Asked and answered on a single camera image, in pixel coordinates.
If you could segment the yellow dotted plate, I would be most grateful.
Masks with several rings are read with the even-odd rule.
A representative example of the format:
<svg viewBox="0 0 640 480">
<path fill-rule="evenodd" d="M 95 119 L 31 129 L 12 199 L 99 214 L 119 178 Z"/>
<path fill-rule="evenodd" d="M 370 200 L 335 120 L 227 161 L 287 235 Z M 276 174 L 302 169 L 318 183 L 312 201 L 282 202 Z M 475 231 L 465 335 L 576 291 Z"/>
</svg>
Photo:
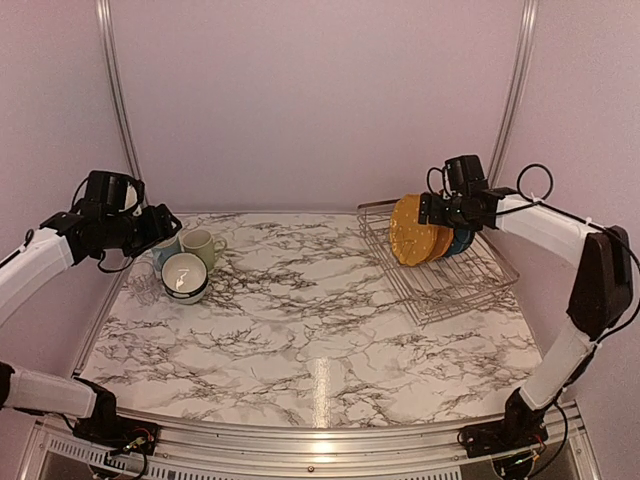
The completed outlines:
<svg viewBox="0 0 640 480">
<path fill-rule="evenodd" d="M 438 229 L 420 224 L 420 196 L 407 194 L 394 206 L 389 223 L 389 241 L 393 255 L 401 265 L 424 262 L 435 248 Z"/>
<path fill-rule="evenodd" d="M 453 238 L 454 238 L 453 229 L 445 226 L 439 226 L 437 229 L 436 242 L 429 256 L 426 258 L 426 261 L 432 262 L 442 257 L 449 249 L 453 241 Z"/>
</svg>

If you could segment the yellow dotted plate front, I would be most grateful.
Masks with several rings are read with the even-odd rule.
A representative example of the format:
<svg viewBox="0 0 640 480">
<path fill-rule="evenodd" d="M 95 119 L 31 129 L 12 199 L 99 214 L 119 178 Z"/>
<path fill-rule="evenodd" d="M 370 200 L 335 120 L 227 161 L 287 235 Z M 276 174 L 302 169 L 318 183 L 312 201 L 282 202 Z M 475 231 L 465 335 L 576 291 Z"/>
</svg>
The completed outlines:
<svg viewBox="0 0 640 480">
<path fill-rule="evenodd" d="M 401 265 L 424 262 L 435 248 L 438 229 L 420 224 L 420 196 L 407 194 L 394 206 L 389 223 L 389 241 L 393 255 Z"/>
</svg>

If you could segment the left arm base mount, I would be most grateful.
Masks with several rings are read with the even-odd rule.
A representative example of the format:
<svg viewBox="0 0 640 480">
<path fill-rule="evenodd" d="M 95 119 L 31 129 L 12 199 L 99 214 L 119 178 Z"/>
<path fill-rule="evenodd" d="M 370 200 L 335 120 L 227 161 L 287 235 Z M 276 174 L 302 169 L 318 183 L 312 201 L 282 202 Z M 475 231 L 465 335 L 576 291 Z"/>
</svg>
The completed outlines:
<svg viewBox="0 0 640 480">
<path fill-rule="evenodd" d="M 81 439 L 112 447 L 119 453 L 125 452 L 125 446 L 138 438 L 145 442 L 141 450 L 152 455 L 155 450 L 160 426 L 157 423 L 123 417 L 117 413 L 116 396 L 106 388 L 89 380 L 76 377 L 76 380 L 87 385 L 95 394 L 96 401 L 88 418 L 78 418 L 73 434 Z"/>
</svg>

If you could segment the small white ribbed bowl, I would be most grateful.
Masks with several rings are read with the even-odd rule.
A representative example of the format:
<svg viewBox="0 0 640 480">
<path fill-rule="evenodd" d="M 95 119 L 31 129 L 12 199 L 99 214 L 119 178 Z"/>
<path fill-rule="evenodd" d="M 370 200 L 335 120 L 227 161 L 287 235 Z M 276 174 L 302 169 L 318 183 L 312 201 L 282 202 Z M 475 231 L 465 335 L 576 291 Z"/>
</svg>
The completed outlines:
<svg viewBox="0 0 640 480">
<path fill-rule="evenodd" d="M 201 288 L 189 292 L 177 292 L 169 287 L 165 287 L 164 291 L 166 295 L 172 299 L 174 302 L 177 302 L 182 305 L 193 305 L 198 303 L 203 299 L 208 289 L 207 285 L 202 286 Z"/>
</svg>

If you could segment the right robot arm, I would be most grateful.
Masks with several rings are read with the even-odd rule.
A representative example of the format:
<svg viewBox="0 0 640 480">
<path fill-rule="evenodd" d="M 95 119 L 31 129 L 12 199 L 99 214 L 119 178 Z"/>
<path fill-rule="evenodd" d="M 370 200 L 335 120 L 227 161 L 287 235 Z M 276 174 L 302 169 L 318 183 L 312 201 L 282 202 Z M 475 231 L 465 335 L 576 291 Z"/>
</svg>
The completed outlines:
<svg viewBox="0 0 640 480">
<path fill-rule="evenodd" d="M 422 193 L 421 224 L 479 232 L 485 228 L 514 235 L 575 269 L 566 325 L 529 379 L 505 404 L 495 438 L 515 448 L 561 392 L 574 383 L 608 337 L 625 328 L 621 317 L 634 298 L 633 269 L 639 265 L 627 232 L 604 227 L 554 207 L 546 196 L 521 187 L 492 187 L 476 155 L 449 159 L 440 168 L 442 192 Z"/>
</svg>

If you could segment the clear glass cup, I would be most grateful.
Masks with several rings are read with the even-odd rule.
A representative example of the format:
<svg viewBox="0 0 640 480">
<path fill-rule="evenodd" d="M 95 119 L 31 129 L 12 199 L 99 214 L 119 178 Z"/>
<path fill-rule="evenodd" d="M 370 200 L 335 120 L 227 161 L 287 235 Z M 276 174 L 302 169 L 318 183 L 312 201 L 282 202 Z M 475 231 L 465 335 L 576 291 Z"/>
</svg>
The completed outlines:
<svg viewBox="0 0 640 480">
<path fill-rule="evenodd" d="M 129 295 L 142 305 L 152 305 L 160 297 L 159 284 L 153 272 L 131 271 L 125 285 Z"/>
</svg>

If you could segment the blue dotted plate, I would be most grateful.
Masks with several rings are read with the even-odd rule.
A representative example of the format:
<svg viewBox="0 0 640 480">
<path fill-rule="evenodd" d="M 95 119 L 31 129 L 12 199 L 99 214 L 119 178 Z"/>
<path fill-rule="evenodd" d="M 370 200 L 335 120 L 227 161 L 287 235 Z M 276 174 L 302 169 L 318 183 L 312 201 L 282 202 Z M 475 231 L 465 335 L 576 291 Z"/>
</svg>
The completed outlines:
<svg viewBox="0 0 640 480">
<path fill-rule="evenodd" d="M 472 245 L 474 238 L 475 232 L 472 230 L 463 228 L 454 229 L 452 242 L 443 257 L 449 258 L 461 254 Z"/>
</svg>

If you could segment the white saucer dark rim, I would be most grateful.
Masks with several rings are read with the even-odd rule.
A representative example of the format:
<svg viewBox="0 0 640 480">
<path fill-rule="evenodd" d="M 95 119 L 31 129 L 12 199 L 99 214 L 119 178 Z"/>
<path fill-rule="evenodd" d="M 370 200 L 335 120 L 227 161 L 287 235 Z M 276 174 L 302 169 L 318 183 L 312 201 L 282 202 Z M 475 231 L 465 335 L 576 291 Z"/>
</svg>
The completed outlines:
<svg viewBox="0 0 640 480">
<path fill-rule="evenodd" d="M 161 271 L 163 287 L 177 292 L 197 290 L 209 285 L 208 271 L 204 262 L 192 253 L 171 256 Z"/>
</svg>

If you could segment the light blue mug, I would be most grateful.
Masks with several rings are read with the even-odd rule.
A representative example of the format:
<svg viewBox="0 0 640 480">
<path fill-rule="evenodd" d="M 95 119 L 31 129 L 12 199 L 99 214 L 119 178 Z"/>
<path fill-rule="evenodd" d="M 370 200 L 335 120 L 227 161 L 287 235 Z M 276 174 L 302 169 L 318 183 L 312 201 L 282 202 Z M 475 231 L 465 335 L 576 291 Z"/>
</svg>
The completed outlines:
<svg viewBox="0 0 640 480">
<path fill-rule="evenodd" d="M 172 238 L 162 241 L 151 249 L 152 264 L 154 272 L 161 274 L 164 263 L 173 255 L 181 253 L 182 247 L 179 235 L 176 234 Z"/>
</svg>

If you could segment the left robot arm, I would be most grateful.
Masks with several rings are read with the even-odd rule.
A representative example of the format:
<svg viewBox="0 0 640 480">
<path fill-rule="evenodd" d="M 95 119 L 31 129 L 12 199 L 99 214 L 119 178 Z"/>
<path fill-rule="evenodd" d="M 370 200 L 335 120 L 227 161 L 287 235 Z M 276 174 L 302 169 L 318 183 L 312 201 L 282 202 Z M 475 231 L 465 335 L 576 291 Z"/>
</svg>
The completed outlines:
<svg viewBox="0 0 640 480">
<path fill-rule="evenodd" d="M 69 210 L 54 214 L 1 262 L 1 319 L 12 314 L 41 287 L 87 258 L 103 261 L 118 250 L 135 260 L 173 238 L 180 220 L 160 204 L 144 205 L 145 184 L 117 172 L 91 171 L 76 190 Z M 135 431 L 117 414 L 113 393 L 84 379 L 1 365 L 1 405 L 32 415 L 57 414 L 76 420 L 73 433 L 96 443 L 116 445 Z"/>
</svg>

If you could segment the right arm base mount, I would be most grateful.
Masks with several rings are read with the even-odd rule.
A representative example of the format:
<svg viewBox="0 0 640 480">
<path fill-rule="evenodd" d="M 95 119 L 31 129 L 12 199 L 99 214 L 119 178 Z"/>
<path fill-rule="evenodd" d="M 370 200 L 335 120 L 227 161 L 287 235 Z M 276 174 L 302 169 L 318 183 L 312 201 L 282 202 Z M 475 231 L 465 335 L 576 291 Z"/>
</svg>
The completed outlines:
<svg viewBox="0 0 640 480">
<path fill-rule="evenodd" d="M 531 409 L 516 389 L 506 400 L 501 419 L 462 427 L 458 443 L 469 458 L 499 454 L 541 444 L 548 439 L 544 416 L 549 405 Z"/>
</svg>

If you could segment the light green mug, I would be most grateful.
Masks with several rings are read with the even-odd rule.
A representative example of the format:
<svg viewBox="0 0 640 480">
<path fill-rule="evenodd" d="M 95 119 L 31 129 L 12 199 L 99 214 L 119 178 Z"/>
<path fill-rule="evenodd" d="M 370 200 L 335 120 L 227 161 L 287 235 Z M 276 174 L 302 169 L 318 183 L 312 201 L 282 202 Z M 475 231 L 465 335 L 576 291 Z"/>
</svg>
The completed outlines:
<svg viewBox="0 0 640 480">
<path fill-rule="evenodd" d="M 180 236 L 180 242 L 183 251 L 199 257 L 209 272 L 214 270 L 219 257 L 227 248 L 227 241 L 224 238 L 216 237 L 203 229 L 183 233 Z"/>
</svg>

